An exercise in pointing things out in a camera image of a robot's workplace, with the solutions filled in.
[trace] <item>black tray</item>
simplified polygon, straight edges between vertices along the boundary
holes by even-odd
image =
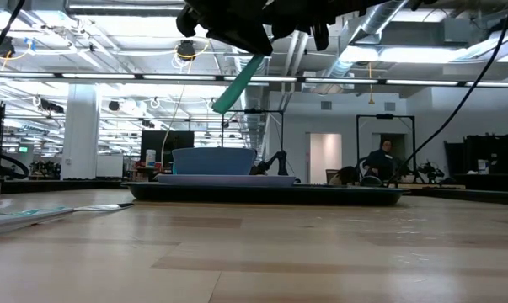
[[[402,189],[374,189],[329,185],[273,187],[222,187],[123,183],[134,197],[162,202],[217,202],[291,205],[390,206],[398,203]]]

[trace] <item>black metal frame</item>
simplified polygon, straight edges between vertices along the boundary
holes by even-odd
[[[360,136],[360,121],[361,118],[375,118],[376,120],[394,120],[394,119],[409,119],[411,120],[411,132],[413,138],[413,153],[416,151],[416,129],[414,126],[415,117],[413,115],[395,115],[395,114],[358,114],[356,116],[356,162],[357,167],[360,166],[361,160],[361,136]],[[422,177],[418,173],[417,165],[416,165],[416,157],[413,157],[413,174],[414,174],[414,182],[416,183],[416,179]]]
[[[283,110],[264,110],[264,109],[230,109],[228,113],[244,113],[244,114],[280,114],[281,128],[280,128],[280,151],[284,151],[284,111]],[[224,131],[225,118],[222,115],[222,147],[223,147],[223,131]]]

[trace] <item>person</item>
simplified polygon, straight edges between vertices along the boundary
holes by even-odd
[[[389,180],[393,174],[393,158],[390,156],[392,150],[392,142],[390,140],[383,140],[381,147],[372,151],[368,158],[362,164],[362,167],[367,170],[366,176],[373,175],[381,180]]]
[[[329,181],[329,185],[354,185],[358,182],[358,172],[354,167],[340,169]]]

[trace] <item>doorway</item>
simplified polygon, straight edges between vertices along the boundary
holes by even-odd
[[[341,134],[309,134],[308,182],[327,183],[327,169],[342,166]]]

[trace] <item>man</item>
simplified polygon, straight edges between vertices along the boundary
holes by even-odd
[[[372,151],[362,166],[367,170],[366,175],[373,175],[381,180],[389,180],[393,174],[393,158],[390,156],[392,142],[385,140],[381,142],[381,148]]]

